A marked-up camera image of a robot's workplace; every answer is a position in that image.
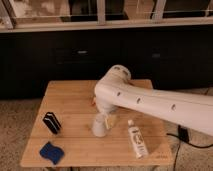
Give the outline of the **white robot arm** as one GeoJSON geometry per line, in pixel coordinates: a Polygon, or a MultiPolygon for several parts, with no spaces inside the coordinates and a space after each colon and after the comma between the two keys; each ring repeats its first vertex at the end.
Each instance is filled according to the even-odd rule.
{"type": "Polygon", "coordinates": [[[141,88],[130,80],[128,68],[114,65],[97,82],[94,93],[101,113],[120,106],[213,136],[212,96],[141,88]]]}

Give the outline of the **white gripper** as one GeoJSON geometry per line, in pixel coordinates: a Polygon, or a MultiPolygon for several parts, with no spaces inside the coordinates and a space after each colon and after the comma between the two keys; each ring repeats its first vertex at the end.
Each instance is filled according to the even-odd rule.
{"type": "Polygon", "coordinates": [[[108,96],[97,96],[95,98],[97,109],[102,114],[108,114],[105,116],[105,126],[107,129],[111,129],[115,126],[117,116],[112,113],[117,109],[117,106],[109,99],[108,96]]]}

